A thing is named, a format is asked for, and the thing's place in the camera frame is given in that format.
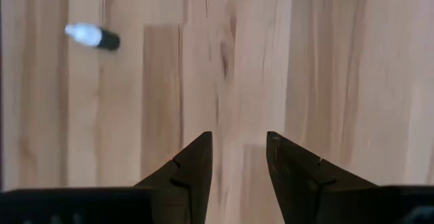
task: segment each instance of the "wood grain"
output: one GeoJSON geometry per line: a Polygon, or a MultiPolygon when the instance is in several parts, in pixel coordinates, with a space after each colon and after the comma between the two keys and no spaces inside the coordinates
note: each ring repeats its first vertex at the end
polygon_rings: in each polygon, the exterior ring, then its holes
{"type": "Polygon", "coordinates": [[[132,185],[208,130],[207,223],[283,222],[267,130],[378,184],[434,183],[434,0],[51,2],[1,0],[6,189],[132,185]],[[65,45],[66,20],[121,48],[65,45]]]}

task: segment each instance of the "small bottle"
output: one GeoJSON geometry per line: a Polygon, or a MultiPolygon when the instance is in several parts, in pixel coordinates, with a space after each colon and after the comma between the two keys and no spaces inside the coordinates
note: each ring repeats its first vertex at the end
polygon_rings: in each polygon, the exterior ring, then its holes
{"type": "Polygon", "coordinates": [[[65,33],[87,47],[115,51],[121,44],[118,34],[88,23],[68,24],[65,33]]]}

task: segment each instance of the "wooden floor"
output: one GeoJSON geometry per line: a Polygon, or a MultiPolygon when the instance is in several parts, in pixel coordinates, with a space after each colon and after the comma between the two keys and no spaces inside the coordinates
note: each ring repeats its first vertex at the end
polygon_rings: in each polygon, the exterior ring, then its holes
{"type": "Polygon", "coordinates": [[[1,0],[3,184],[132,185],[214,132],[207,223],[282,223],[267,130],[434,183],[434,0],[1,0]],[[67,22],[121,36],[82,47],[67,22]]]}

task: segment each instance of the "white cap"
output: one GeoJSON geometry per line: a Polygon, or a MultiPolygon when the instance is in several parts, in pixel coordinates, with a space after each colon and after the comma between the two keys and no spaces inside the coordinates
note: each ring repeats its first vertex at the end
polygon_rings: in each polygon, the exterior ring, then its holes
{"type": "Polygon", "coordinates": [[[96,47],[102,39],[101,29],[93,24],[76,23],[68,24],[65,33],[72,37],[76,42],[89,47],[96,47]]]}

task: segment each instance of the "black object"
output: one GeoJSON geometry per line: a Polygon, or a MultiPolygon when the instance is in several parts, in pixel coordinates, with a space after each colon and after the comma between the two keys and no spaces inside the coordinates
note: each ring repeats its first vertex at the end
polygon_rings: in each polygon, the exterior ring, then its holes
{"type": "Polygon", "coordinates": [[[275,132],[267,162],[285,223],[434,223],[434,187],[379,187],[275,132]]]}
{"type": "Polygon", "coordinates": [[[205,223],[212,133],[204,132],[134,187],[17,190],[0,194],[0,223],[205,223]]]}
{"type": "Polygon", "coordinates": [[[118,50],[121,46],[121,39],[119,38],[119,35],[101,27],[100,30],[102,32],[102,39],[97,48],[110,51],[118,50]]]}

